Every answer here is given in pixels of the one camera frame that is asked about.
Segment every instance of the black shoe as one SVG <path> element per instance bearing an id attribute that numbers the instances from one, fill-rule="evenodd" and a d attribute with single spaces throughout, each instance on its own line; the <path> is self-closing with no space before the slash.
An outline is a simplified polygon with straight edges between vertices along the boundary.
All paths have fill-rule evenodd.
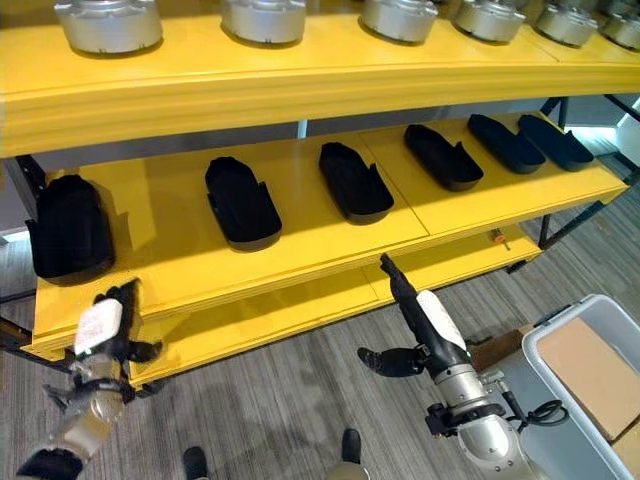
<path id="1" fill-rule="evenodd" d="M 347 428 L 342 434 L 342 461 L 360 464 L 361 445 L 358 431 Z"/>
<path id="2" fill-rule="evenodd" d="M 197 480 L 199 478 L 208 478 L 207 459 L 200 447 L 191 447 L 184 452 L 182 456 L 184 470 L 187 474 L 187 480 Z"/>

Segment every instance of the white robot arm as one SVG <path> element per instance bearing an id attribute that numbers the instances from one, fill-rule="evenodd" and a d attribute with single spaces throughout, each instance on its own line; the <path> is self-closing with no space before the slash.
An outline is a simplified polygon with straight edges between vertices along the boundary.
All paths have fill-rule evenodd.
<path id="1" fill-rule="evenodd" d="M 561 403 L 551 401 L 525 415 L 499 373 L 478 376 L 460 332 L 435 294 L 416 292 L 386 254 L 381 260 L 381 268 L 391 280 L 391 292 L 418 346 L 381 353 L 360 348 L 360 359 L 387 377 L 417 375 L 426 369 L 444 398 L 444 404 L 428 408 L 429 430 L 436 436 L 457 436 L 466 457 L 486 479 L 548 480 L 523 451 L 519 433 L 529 423 L 550 426 L 565 421 L 567 412 Z M 497 385 L 514 416 L 503 418 L 505 409 L 487 394 L 490 384 Z M 549 418 L 558 412 L 563 413 L 559 418 Z M 510 423 L 512 420 L 521 422 L 518 430 Z"/>
<path id="2" fill-rule="evenodd" d="M 62 424 L 20 468 L 16 480 L 75 480 L 106 441 L 124 405 L 135 397 L 123 369 L 127 360 L 154 359 L 161 344 L 132 342 L 136 282 L 99 295 L 78 323 L 74 388 L 45 387 L 64 411 Z"/>

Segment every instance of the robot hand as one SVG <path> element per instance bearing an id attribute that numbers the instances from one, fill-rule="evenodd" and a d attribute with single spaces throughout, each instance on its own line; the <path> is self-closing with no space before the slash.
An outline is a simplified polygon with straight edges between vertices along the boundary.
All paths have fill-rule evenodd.
<path id="1" fill-rule="evenodd" d="M 500 382 L 503 396 L 514 411 L 514 417 L 504 419 L 505 409 L 490 401 L 485 384 L 471 365 L 471 355 L 460 332 L 436 295 L 430 291 L 416 292 L 388 255 L 382 255 L 381 262 L 382 270 L 390 277 L 393 297 L 418 345 L 413 349 L 394 348 L 381 353 L 360 348 L 360 360 L 387 377 L 417 375 L 426 369 L 445 400 L 444 405 L 436 403 L 427 409 L 429 430 L 438 437 L 457 436 L 462 451 L 485 478 L 548 479 L 524 453 L 519 432 L 508 420 L 520 420 L 524 426 L 543 422 L 531 418 L 532 414 L 524 415 L 501 377 L 483 377 L 486 384 Z M 564 417 L 547 424 L 564 420 L 566 410 Z"/>
<path id="2" fill-rule="evenodd" d="M 132 342 L 136 281 L 98 295 L 80 322 L 74 344 L 70 391 L 45 386 L 64 412 L 62 424 L 20 468 L 18 479 L 75 480 L 105 442 L 124 405 L 135 397 L 124 371 L 126 360 L 147 362 L 162 345 Z"/>

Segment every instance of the yellow shelving unit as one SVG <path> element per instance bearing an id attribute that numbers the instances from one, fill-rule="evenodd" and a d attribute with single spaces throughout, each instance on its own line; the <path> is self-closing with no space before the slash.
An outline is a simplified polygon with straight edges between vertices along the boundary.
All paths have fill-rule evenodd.
<path id="1" fill-rule="evenodd" d="M 441 11 L 424 45 L 374 38 L 362 2 L 307 2 L 304 39 L 255 48 L 220 28 L 218 0 L 157 0 L 164 42 L 116 58 L 73 52 L 51 0 L 0 0 L 3 108 L 0 157 L 175 133 L 405 108 L 559 95 L 637 92 L 640 54 L 599 35 L 582 49 L 523 26 L 509 45 L 475 41 Z M 517 116 L 497 117 L 515 131 Z M 132 366 L 137 387 L 391 301 L 377 269 L 394 256 L 418 288 L 459 281 L 540 250 L 517 222 L 581 203 L 609 202 L 626 186 L 594 162 L 565 172 L 547 162 L 520 176 L 500 165 L 465 120 L 431 128 L 463 141 L 485 172 L 472 190 L 439 187 L 403 146 L 401 128 L 140 158 L 54 172 L 79 173 L 100 191 L 117 263 L 61 288 L 39 279 L 32 345 L 55 360 L 97 293 L 140 279 L 137 337 L 161 339 L 161 357 Z M 333 204 L 317 161 L 340 141 L 376 162 L 396 204 L 379 223 L 354 226 Z M 283 221 L 260 252 L 226 244 L 204 174 L 233 155 L 265 181 Z M 487 232 L 501 227 L 510 250 Z"/>
<path id="2" fill-rule="evenodd" d="M 424 45 L 408 47 L 365 33 L 357 21 L 362 2 L 320 0 L 308 2 L 302 42 L 255 48 L 219 28 L 218 1 L 158 6 L 159 48 L 98 59 L 68 47 L 51 0 L 0 0 L 0 157 L 405 108 L 640 90 L 640 54 L 598 34 L 572 49 L 524 26 L 509 45 L 496 46 L 438 19 Z"/>
<path id="3" fill-rule="evenodd" d="M 496 118 L 513 128 L 517 116 Z M 462 140 L 482 167 L 485 177 L 473 189 L 448 192 L 437 185 L 404 147 L 399 128 L 80 167 L 78 173 L 100 190 L 111 219 L 117 263 L 103 277 L 74 287 L 39 279 L 33 348 L 38 354 L 60 355 L 60 349 L 72 343 L 80 314 L 93 297 L 133 277 L 141 280 L 140 314 L 145 328 L 174 322 L 178 315 L 234 308 L 227 305 L 333 278 L 376 264 L 383 252 L 418 252 L 407 258 L 421 259 L 421 255 L 432 255 L 433 247 L 446 244 L 439 247 L 438 255 L 455 257 L 457 250 L 460 259 L 453 260 L 469 268 L 429 270 L 428 281 L 429 285 L 450 283 L 537 251 L 485 252 L 484 237 L 450 242 L 578 203 L 608 202 L 626 188 L 598 162 L 580 172 L 566 172 L 547 162 L 533 174 L 513 174 L 470 136 L 466 120 L 429 126 L 451 142 Z M 340 216 L 318 168 L 320 149 L 327 141 L 343 142 L 358 150 L 367 164 L 378 164 L 396 201 L 382 221 L 355 226 Z M 273 246 L 253 253 L 227 246 L 204 184 L 209 161 L 223 155 L 246 162 L 259 180 L 266 181 L 283 222 L 282 237 Z M 514 232 L 514 238 L 522 236 Z M 463 252 L 471 260 L 467 262 Z M 375 277 L 369 270 L 365 274 L 376 290 Z M 379 288 L 376 295 L 383 298 Z M 292 331 L 297 321 L 290 319 Z"/>
<path id="4" fill-rule="evenodd" d="M 394 260 L 417 288 L 424 289 L 540 253 L 518 227 L 503 232 L 510 250 L 494 244 L 484 233 Z M 370 265 L 191 315 L 145 323 L 138 338 L 162 340 L 165 348 L 152 363 L 132 364 L 131 382 L 140 387 L 391 301 L 388 279 L 377 265 Z"/>

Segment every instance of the floor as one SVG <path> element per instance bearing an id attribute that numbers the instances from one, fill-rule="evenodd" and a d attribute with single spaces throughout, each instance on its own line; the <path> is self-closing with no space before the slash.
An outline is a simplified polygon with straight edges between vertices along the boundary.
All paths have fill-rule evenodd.
<path id="1" fill-rule="evenodd" d="M 438 291 L 466 338 L 499 335 L 589 293 L 613 297 L 640 319 L 640 188 L 618 199 L 534 263 Z M 554 215 L 552 229 L 575 211 Z M 536 232 L 539 220 L 525 228 Z M 0 246 L 0 294 L 34 284 L 25 244 Z M 33 300 L 2 305 L 21 325 Z M 86 469 L 92 480 L 182 479 L 182 452 L 200 445 L 212 479 L 321 479 L 336 460 L 342 431 L 358 428 L 374 479 L 480 479 L 454 440 L 424 423 L 437 401 L 428 377 L 374 377 L 359 346 L 412 346 L 395 306 L 217 362 L 174 378 L 128 406 Z M 64 375 L 5 355 L 2 389 L 4 478 L 10 478 L 60 415 L 40 385 Z"/>

